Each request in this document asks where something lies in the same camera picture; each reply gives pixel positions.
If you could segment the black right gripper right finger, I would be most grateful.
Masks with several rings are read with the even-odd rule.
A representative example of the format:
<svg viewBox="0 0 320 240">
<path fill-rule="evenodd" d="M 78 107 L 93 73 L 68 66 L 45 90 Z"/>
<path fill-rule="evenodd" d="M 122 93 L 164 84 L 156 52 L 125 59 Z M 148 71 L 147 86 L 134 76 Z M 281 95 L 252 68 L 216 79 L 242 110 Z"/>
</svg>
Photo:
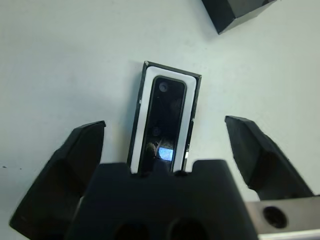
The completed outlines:
<svg viewBox="0 0 320 240">
<path fill-rule="evenodd" d="M 231 115 L 224 121 L 237 168 L 260 200 L 314 196 L 286 155 L 254 121 Z"/>
</svg>

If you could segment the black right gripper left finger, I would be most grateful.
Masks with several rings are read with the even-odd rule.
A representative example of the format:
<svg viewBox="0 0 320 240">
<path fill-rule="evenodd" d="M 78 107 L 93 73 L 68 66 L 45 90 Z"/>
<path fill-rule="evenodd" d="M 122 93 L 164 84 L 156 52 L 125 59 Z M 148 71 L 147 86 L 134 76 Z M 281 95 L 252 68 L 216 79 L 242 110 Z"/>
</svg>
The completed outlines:
<svg viewBox="0 0 320 240">
<path fill-rule="evenodd" d="M 9 226 L 25 237 L 63 237 L 100 164 L 104 121 L 79 126 L 53 153 L 12 215 Z"/>
</svg>

